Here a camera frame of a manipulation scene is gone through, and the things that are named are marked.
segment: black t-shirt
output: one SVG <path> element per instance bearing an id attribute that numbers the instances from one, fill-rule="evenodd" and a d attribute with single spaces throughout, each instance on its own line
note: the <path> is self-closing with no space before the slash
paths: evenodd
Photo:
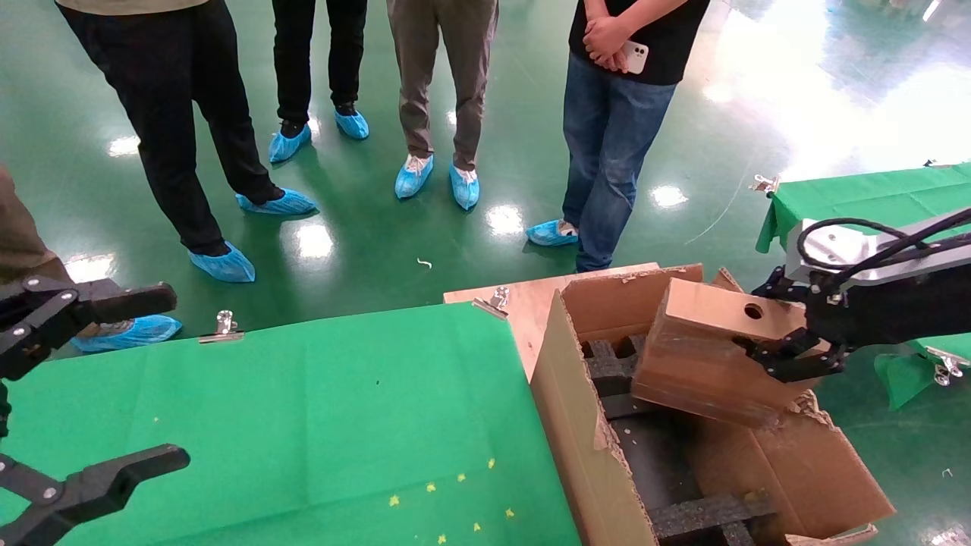
<path id="1" fill-rule="evenodd" d="M 709 1 L 687 0 L 677 10 L 635 32 L 630 37 L 630 41 L 648 47 L 644 71 L 640 74 L 621 72 L 614 74 L 651 85 L 671 85 L 680 82 L 685 76 L 687 58 L 691 54 L 691 46 L 694 45 L 694 37 L 698 34 L 701 18 L 708 10 Z M 636 0 L 606 0 L 606 2 L 610 15 L 619 16 Z M 584 45 L 585 31 L 586 9 L 584 0 L 580 0 L 577 14 L 573 18 L 573 28 L 570 29 L 570 51 L 593 63 Z"/>

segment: green cloth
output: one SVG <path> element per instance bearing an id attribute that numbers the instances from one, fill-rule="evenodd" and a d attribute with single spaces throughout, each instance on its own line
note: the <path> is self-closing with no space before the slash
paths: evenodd
<path id="1" fill-rule="evenodd" d="M 469 304 L 50 361 L 11 402 L 4 452 L 58 479 L 192 456 L 67 546 L 580 544 L 509 325 Z"/>
<path id="2" fill-rule="evenodd" d="M 755 249 L 769 252 L 802 220 L 862 218 L 901 227 L 971 206 L 971 163 L 783 183 Z"/>
<path id="3" fill-rule="evenodd" d="M 781 184 L 772 195 L 755 249 L 767 253 L 777 238 L 784 248 L 789 232 L 804 219 L 862 218 L 901 227 L 969 206 L 971 163 Z M 933 384 L 933 364 L 921 357 L 926 347 L 971 358 L 971 334 L 920 339 L 911 345 L 917 355 L 875 362 L 894 409 Z"/>
<path id="4" fill-rule="evenodd" d="M 893 411 L 934 384 L 934 367 L 919 355 L 879 355 L 873 360 L 873 369 L 887 388 Z"/>

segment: white phone case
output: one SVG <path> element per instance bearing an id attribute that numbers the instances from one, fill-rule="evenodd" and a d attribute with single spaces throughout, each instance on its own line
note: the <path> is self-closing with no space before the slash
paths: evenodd
<path id="1" fill-rule="evenodd" d="M 623 54 L 627 57 L 627 72 L 640 74 L 644 72 L 644 64 L 648 61 L 648 47 L 636 42 L 624 42 Z"/>

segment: green floor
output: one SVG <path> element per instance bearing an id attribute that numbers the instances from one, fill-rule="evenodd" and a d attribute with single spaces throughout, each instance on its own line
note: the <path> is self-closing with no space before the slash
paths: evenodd
<path id="1" fill-rule="evenodd" d="M 272 13 L 269 2 L 229 4 L 265 148 L 277 123 Z M 445 169 L 418 198 L 394 197 L 405 154 L 397 68 L 385 4 L 372 0 L 371 8 L 359 102 L 371 138 L 350 142 L 329 121 L 321 14 L 314 148 L 273 170 L 277 184 L 319 200 L 318 216 L 244 216 L 197 125 L 200 178 L 226 238 L 256 266 L 253 285 L 220 284 L 189 265 L 151 199 L 117 98 L 52 0 L 0 1 L 0 160 L 78 280 L 170 283 L 186 337 L 211 332 L 220 309 L 258 329 L 569 272 L 571 252 L 527 247 L 522 229 L 555 217 L 564 190 L 560 113 L 572 2 L 502 2 L 480 149 L 483 196 L 471 213 L 453 203 Z M 969 33 L 971 5 L 960 0 L 715 0 L 648 157 L 616 265 L 701 261 L 752 287 L 781 259 L 753 250 L 768 205 L 747 190 L 753 175 L 795 181 L 971 156 Z M 432 126 L 447 154 L 454 96 L 444 60 L 432 85 Z M 874 544 L 949 544 L 949 533 L 971 527 L 971 465 L 962 462 L 971 441 L 961 434 L 970 392 L 960 383 L 931 389 L 889 414 L 868 362 L 826 381 L 823 403 L 900 511 Z M 946 468 L 953 477 L 942 475 Z"/>

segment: hand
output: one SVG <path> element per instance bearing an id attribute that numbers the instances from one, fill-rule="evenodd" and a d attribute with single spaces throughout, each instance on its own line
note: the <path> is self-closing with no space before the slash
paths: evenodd
<path id="1" fill-rule="evenodd" d="M 618 52 L 630 38 L 630 34 L 617 17 L 601 17 L 586 24 L 584 44 L 590 58 L 597 61 Z"/>
<path id="2" fill-rule="evenodd" d="M 595 60 L 593 62 L 611 72 L 620 71 L 624 74 L 627 73 L 627 57 L 623 54 L 623 51 L 618 51 L 609 57 L 601 57 L 601 60 Z"/>

